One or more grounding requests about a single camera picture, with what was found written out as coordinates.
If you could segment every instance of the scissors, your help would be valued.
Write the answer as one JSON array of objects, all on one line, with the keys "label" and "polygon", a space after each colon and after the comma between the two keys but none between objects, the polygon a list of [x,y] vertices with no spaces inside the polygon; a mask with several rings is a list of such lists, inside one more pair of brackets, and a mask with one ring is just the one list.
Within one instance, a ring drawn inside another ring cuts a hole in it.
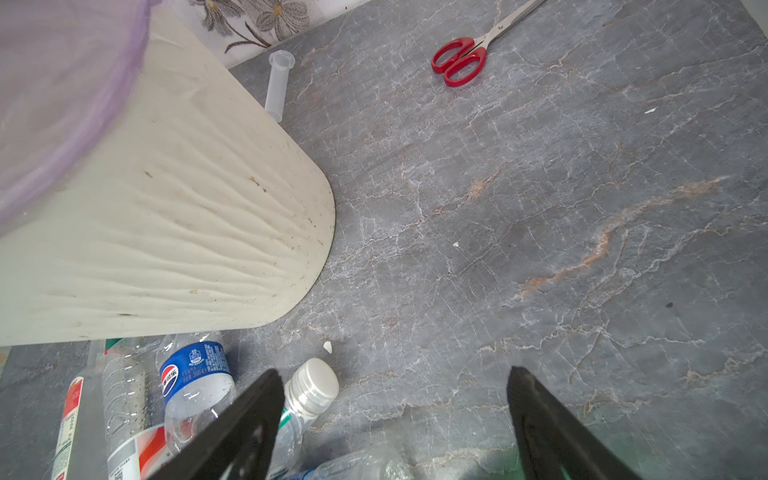
[{"label": "scissors", "polygon": [[[543,1],[544,0],[529,0],[525,5],[512,12],[507,18],[494,25],[493,28],[491,28],[491,31],[482,37],[461,37],[449,41],[437,51],[434,57],[432,57],[432,70],[434,70],[436,74],[444,74],[445,84],[449,87],[460,87],[472,80],[485,66],[485,57],[488,54],[486,48],[488,47],[488,44],[490,44],[494,38],[504,33],[508,28],[521,21],[527,14],[533,12],[534,8],[538,7]],[[459,50],[448,60],[441,64],[437,62],[446,52],[456,48]],[[452,78],[462,70],[462,68],[475,61],[478,62],[478,66],[469,72],[469,74],[456,79]]]}]

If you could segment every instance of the clear plastic bottle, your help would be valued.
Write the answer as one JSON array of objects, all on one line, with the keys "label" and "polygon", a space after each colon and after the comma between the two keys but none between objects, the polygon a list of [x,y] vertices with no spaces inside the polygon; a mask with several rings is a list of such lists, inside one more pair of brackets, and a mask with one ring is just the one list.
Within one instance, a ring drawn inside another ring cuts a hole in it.
[{"label": "clear plastic bottle", "polygon": [[104,448],[104,417],[101,374],[104,371],[104,340],[92,340],[88,364],[72,380],[58,433],[51,480],[107,478]]},{"label": "clear plastic bottle", "polygon": [[138,356],[142,349],[151,347],[123,339],[107,354],[102,391],[108,454],[150,426],[147,408],[148,374]]},{"label": "clear plastic bottle", "polygon": [[284,480],[412,480],[408,464],[388,446],[350,453]]},{"label": "clear plastic bottle", "polygon": [[150,380],[161,338],[124,338],[108,351],[101,386],[108,475],[93,478],[142,480],[170,458],[162,394]]},{"label": "clear plastic bottle", "polygon": [[321,359],[309,359],[285,385],[286,405],[280,416],[280,427],[272,450],[269,480],[287,474],[299,461],[301,443],[310,425],[339,395],[339,380],[331,367]]},{"label": "clear plastic bottle", "polygon": [[165,398],[165,439],[175,455],[237,397],[219,332],[166,335],[155,356]]}]

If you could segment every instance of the bottle label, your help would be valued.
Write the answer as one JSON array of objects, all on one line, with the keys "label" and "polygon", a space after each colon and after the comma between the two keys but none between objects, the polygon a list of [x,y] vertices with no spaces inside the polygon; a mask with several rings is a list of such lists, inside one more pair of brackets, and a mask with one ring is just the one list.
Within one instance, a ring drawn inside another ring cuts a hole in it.
[{"label": "bottle label", "polygon": [[212,373],[230,373],[220,343],[198,342],[176,351],[160,368],[160,383],[166,405],[176,392]]},{"label": "bottle label", "polygon": [[281,480],[304,480],[305,478],[310,476],[310,473],[314,472],[315,469],[307,470],[306,472],[297,473],[295,475],[291,475],[290,477],[283,477]]},{"label": "bottle label", "polygon": [[61,426],[58,428],[56,456],[53,458],[51,480],[65,480],[69,470],[69,456],[72,453],[74,428],[78,423],[80,411],[80,395],[83,392],[84,378],[76,376],[69,384],[67,398],[64,401],[64,414],[61,416]]},{"label": "bottle label", "polygon": [[284,427],[292,417],[293,413],[287,407],[283,407],[283,414],[280,415],[280,424],[278,425],[277,429],[280,430],[282,427]]},{"label": "bottle label", "polygon": [[109,480],[145,480],[170,459],[165,428],[155,425],[117,447],[107,459]]}]

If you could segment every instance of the plastic syringe barrel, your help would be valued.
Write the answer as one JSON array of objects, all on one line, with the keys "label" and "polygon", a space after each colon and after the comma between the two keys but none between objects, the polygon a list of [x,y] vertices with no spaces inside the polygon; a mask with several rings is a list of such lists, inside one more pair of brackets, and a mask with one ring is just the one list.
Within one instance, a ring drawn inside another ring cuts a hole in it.
[{"label": "plastic syringe barrel", "polygon": [[264,109],[272,115],[277,123],[283,120],[283,106],[286,101],[288,72],[296,64],[296,59],[285,50],[275,51],[270,55],[270,86],[266,89]]}]

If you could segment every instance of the blue bottle label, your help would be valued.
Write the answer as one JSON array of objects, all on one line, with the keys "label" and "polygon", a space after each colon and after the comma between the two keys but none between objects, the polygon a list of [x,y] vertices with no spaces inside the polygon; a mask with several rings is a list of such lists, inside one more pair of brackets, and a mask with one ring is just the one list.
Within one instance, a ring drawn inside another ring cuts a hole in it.
[{"label": "blue bottle label", "polygon": [[315,469],[307,470],[306,472],[297,473],[295,475],[291,475],[290,477],[283,477],[280,480],[304,480],[308,476],[310,476],[310,473],[314,472]]},{"label": "blue bottle label", "polygon": [[177,350],[160,368],[160,384],[166,405],[176,392],[211,373],[230,374],[230,366],[220,343],[198,342]]}]

